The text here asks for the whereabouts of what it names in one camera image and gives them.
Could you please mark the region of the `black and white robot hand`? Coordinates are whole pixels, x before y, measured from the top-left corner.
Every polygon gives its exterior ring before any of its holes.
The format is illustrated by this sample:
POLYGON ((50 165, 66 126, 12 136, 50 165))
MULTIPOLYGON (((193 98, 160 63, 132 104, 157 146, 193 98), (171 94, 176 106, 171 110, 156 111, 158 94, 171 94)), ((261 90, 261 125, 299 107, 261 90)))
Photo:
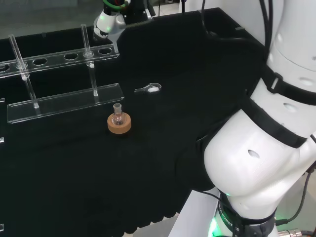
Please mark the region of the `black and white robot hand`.
POLYGON ((103 10, 93 24, 95 40, 147 23, 156 16, 149 0, 103 0, 103 10))

